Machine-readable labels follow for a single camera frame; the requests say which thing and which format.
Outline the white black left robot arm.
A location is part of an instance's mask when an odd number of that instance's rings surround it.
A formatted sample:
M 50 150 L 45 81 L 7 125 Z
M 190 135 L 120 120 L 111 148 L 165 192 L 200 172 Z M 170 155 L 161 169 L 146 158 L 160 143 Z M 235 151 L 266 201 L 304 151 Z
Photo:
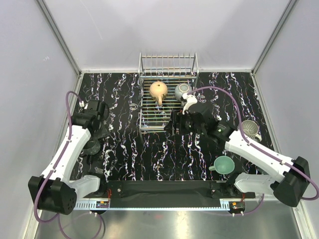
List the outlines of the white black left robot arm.
M 105 125 L 108 105 L 100 100 L 89 100 L 81 106 L 83 111 L 71 116 L 71 126 L 50 164 L 40 176 L 32 176 L 28 182 L 35 213 L 44 210 L 68 215 L 78 199 L 89 194 L 101 198 L 107 193 L 107 185 L 97 173 L 70 181 L 80 154 L 97 154 L 101 148 L 99 140 L 109 135 Z

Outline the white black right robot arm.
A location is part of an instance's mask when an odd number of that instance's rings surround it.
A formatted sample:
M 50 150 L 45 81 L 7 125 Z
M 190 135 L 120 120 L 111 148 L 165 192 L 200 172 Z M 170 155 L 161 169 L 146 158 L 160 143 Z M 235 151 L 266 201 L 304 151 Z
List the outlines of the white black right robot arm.
M 234 126 L 209 116 L 207 110 L 172 111 L 164 130 L 170 135 L 199 134 L 215 148 L 235 153 L 265 171 L 264 175 L 236 173 L 232 176 L 226 185 L 226 193 L 232 198 L 254 192 L 273 195 L 281 203 L 296 207 L 310 184 L 306 159 L 300 156 L 292 159 L 274 152 L 242 135 Z

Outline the tan round ceramic mug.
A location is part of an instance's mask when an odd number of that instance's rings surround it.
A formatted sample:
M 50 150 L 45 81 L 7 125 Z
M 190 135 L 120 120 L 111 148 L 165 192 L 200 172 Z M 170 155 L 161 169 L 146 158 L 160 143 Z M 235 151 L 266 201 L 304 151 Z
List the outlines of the tan round ceramic mug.
M 149 92 L 151 98 L 155 100 L 159 106 L 162 106 L 163 100 L 167 96 L 168 89 L 165 83 L 156 81 L 151 84 Z

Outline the grey speckled ceramic mug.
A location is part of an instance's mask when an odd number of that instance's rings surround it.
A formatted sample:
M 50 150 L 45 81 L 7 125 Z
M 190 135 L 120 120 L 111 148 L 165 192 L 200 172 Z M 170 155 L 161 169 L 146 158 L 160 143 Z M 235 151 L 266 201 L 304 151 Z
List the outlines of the grey speckled ceramic mug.
M 177 99 L 178 102 L 182 102 L 182 95 L 185 94 L 185 93 L 189 93 L 192 91 L 192 87 L 191 85 L 189 84 L 186 84 L 186 83 L 182 83 L 182 84 L 178 84 L 175 88 L 175 91 L 174 91 L 174 95 Z

